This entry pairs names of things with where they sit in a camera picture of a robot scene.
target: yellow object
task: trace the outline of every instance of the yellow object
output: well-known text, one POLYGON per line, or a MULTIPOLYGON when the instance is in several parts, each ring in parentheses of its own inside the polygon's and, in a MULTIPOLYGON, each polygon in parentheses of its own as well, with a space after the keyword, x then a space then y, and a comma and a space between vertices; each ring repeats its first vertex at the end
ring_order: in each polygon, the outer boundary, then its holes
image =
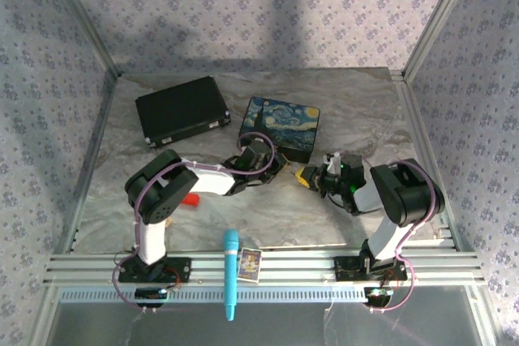
POLYGON ((306 188, 310 188, 310 184, 304 179, 301 177, 302 175, 302 171, 304 170, 304 168, 300 168, 300 170, 298 170, 295 174, 295 177, 298 178, 298 181, 303 184, 306 188))

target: black mounting bracket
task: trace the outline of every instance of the black mounting bracket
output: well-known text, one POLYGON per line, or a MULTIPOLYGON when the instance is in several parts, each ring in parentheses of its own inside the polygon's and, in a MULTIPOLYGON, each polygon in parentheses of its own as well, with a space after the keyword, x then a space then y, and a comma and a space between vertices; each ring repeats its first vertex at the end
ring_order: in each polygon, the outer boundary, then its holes
POLYGON ((138 255, 125 261, 119 272, 119 283, 178 284, 187 283, 191 274, 191 258, 162 257, 147 266, 138 255))
POLYGON ((407 280, 405 264, 398 260, 395 260, 391 266, 369 273, 366 273, 366 269, 361 264, 361 259, 357 255, 333 257, 333 266, 335 270, 335 281, 379 281, 382 283, 385 280, 394 281, 395 277, 398 281, 407 280))

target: table surface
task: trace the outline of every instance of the table surface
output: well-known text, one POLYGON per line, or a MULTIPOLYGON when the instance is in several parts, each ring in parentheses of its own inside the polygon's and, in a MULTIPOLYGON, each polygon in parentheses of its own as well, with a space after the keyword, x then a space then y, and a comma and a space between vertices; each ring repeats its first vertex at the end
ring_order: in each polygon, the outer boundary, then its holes
MULTIPOLYGON (((76 235, 76 253, 116 253, 129 250, 135 241, 124 184, 161 152, 144 143, 135 99, 204 76, 119 79, 76 235)), ((223 74, 215 79, 232 122, 168 145, 181 157, 217 164, 237 154, 236 139, 248 102, 262 96, 321 110, 312 164, 321 164, 323 154, 335 151, 361 154, 372 164, 416 158, 386 68, 223 74)), ((221 250, 229 228, 239 231, 245 247, 360 246, 378 227, 382 212, 350 216, 301 186, 294 177, 300 166, 291 164, 266 186, 232 197, 201 194, 198 207, 180 206, 166 229, 167 250, 221 250)), ((426 225, 415 239, 430 239, 433 231, 434 225, 426 225)))

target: red object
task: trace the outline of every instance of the red object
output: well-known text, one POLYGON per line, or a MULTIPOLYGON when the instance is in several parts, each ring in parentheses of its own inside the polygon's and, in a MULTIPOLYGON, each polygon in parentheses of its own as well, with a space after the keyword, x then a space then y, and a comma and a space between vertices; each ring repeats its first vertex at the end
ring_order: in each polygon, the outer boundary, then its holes
POLYGON ((198 203, 200 203, 200 197, 197 194, 187 194, 187 196, 182 201, 182 204, 193 207, 198 207, 198 203))

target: small card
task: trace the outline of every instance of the small card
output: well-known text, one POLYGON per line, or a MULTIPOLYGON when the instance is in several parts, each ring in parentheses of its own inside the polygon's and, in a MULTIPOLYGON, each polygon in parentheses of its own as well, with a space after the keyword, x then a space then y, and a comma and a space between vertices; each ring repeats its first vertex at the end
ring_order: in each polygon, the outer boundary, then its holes
POLYGON ((238 280, 252 281, 260 280, 261 250, 242 249, 238 267, 238 280))

